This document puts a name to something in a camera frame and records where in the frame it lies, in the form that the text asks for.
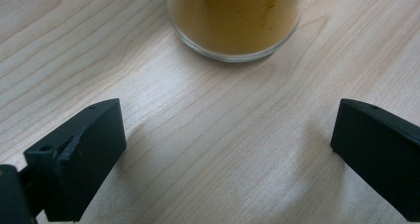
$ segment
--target yellow powder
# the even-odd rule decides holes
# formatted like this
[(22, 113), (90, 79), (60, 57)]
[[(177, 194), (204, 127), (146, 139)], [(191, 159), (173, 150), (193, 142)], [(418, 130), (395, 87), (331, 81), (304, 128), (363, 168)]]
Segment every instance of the yellow powder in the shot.
[(168, 0), (175, 27), (206, 51), (257, 53), (283, 40), (302, 0)]

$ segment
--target tabletop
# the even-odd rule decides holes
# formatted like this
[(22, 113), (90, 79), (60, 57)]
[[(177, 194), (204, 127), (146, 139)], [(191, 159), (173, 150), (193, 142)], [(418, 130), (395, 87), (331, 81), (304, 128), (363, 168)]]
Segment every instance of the tabletop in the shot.
[(419, 52), (420, 0), (308, 0), (248, 63), (189, 49), (165, 0), (0, 0), (0, 162), (119, 98), (128, 148), (80, 223), (406, 223), (330, 141), (342, 98), (420, 125)]

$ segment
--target wood grain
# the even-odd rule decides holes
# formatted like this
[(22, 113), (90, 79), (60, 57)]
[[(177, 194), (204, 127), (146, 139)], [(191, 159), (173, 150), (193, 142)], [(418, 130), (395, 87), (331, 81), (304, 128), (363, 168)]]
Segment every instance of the wood grain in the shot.
[(309, 0), (274, 55), (225, 64), (165, 0), (0, 0), (0, 162), (119, 97), (129, 147), (81, 223), (405, 223), (329, 142), (344, 97), (420, 125), (419, 32), (419, 0)]

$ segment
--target screw hole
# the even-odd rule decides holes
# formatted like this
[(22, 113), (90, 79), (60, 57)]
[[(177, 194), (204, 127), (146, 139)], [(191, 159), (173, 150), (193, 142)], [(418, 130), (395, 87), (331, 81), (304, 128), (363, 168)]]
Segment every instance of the screw hole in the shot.
[(52, 148), (53, 148), (52, 145), (45, 145), (45, 146), (41, 147), (41, 151), (46, 152), (46, 151), (51, 150)]

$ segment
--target glass jar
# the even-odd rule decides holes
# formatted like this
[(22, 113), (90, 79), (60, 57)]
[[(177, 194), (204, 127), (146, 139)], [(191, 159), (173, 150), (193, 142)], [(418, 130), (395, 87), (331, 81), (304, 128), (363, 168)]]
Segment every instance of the glass jar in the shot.
[(167, 0), (179, 36), (195, 51), (241, 62), (272, 54), (295, 30), (305, 0)]

